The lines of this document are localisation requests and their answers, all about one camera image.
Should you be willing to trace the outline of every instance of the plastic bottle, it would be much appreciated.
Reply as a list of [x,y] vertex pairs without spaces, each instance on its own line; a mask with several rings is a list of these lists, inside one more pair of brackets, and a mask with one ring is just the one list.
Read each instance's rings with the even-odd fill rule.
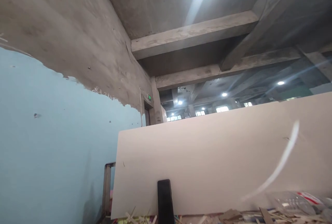
[[297,192],[284,191],[271,193],[275,208],[286,215],[315,215],[316,211],[303,196]]

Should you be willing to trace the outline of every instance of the white wall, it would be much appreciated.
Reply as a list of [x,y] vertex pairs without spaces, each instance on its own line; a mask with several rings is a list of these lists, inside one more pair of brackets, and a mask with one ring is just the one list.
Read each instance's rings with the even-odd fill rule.
[[[331,102],[324,93],[120,132],[112,217],[135,206],[136,215],[157,214],[162,179],[170,179],[181,215],[269,207],[269,191],[332,194]],[[265,192],[242,201],[272,174],[296,120],[284,169]]]

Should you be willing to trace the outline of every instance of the concrete wall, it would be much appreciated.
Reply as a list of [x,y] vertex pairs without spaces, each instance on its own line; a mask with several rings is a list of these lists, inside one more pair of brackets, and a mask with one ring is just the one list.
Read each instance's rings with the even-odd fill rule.
[[0,5],[0,222],[94,223],[150,79],[109,0]]
[[0,46],[140,110],[151,81],[109,0],[0,0]]

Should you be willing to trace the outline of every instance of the debris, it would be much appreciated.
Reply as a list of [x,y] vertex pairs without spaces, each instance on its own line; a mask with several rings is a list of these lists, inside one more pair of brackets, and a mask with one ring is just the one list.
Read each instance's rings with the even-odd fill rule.
[[203,215],[203,217],[200,219],[200,221],[197,224],[202,224],[205,221],[206,217],[207,217],[206,215]]
[[234,220],[242,217],[242,214],[237,210],[227,210],[223,215],[219,216],[219,220],[223,222],[224,220]]
[[266,224],[274,224],[271,215],[265,208],[259,208]]

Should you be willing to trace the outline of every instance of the wall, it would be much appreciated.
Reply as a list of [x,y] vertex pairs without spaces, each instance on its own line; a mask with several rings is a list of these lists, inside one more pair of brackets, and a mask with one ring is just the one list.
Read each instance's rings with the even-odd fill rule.
[[138,110],[139,88],[152,95],[150,78],[132,55],[109,0],[0,0],[0,5],[0,35],[7,40],[0,46],[22,50]]
[[150,79],[109,0],[0,5],[0,222],[94,223]]
[[[304,190],[332,195],[332,92],[244,107],[119,133],[112,217],[135,208],[157,213],[157,181],[169,179],[175,215],[270,208],[266,193]],[[251,195],[296,143],[283,169]],[[172,133],[176,138],[158,133]],[[131,178],[139,178],[131,183]]]

